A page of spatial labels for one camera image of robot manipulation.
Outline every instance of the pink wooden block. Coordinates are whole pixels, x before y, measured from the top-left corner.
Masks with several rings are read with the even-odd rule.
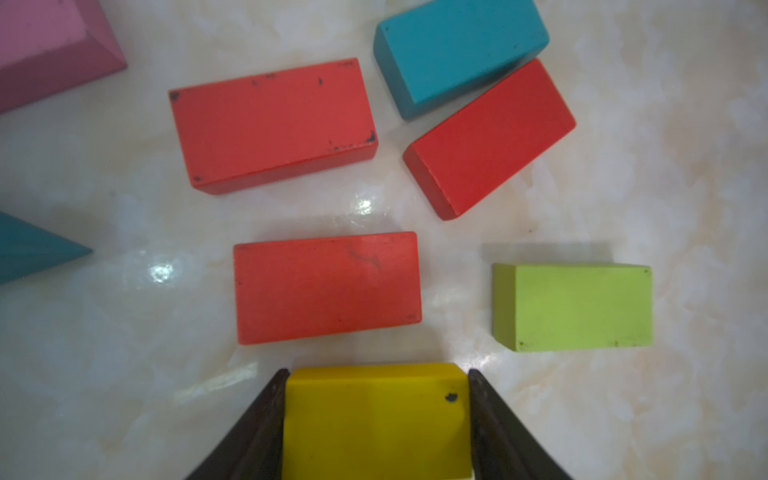
[[[0,112],[126,66],[98,0],[0,0]]]

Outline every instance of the wooden block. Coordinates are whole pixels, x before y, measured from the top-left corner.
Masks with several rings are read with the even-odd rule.
[[[469,478],[469,381],[453,364],[299,369],[283,479]]]
[[[408,120],[520,68],[547,43],[533,0],[435,0],[381,22],[373,53]]]
[[[493,336],[516,352],[651,345],[648,266],[493,266]]]
[[[241,344],[422,320],[413,232],[234,247]]]
[[[0,212],[0,285],[90,252],[90,248]]]
[[[435,212],[451,220],[575,127],[537,59],[413,142],[403,159]]]
[[[125,67],[98,0],[0,2],[0,112]]]
[[[209,194],[368,160],[379,146],[356,58],[169,95],[190,182]]]

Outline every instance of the blue wooden block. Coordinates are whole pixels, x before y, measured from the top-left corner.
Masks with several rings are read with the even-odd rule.
[[[0,212],[0,285],[92,250]]]
[[[373,54],[408,120],[522,67],[547,43],[533,0],[435,0],[381,22]]]

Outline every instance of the lime green block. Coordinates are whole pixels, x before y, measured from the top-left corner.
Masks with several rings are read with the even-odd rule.
[[[493,336],[516,352],[651,345],[652,309],[648,266],[493,266]]]

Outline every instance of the marble surface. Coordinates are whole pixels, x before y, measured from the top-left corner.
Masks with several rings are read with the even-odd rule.
[[[0,210],[94,248],[0,288],[0,478],[183,478],[280,367],[480,368],[576,479],[768,477],[768,5],[541,0],[576,131],[443,222],[372,56],[391,0],[102,0],[129,68],[0,116]],[[357,56],[372,161],[223,197],[167,90]],[[231,247],[414,230],[424,321],[238,346]],[[516,354],[490,264],[654,268],[654,346]]]

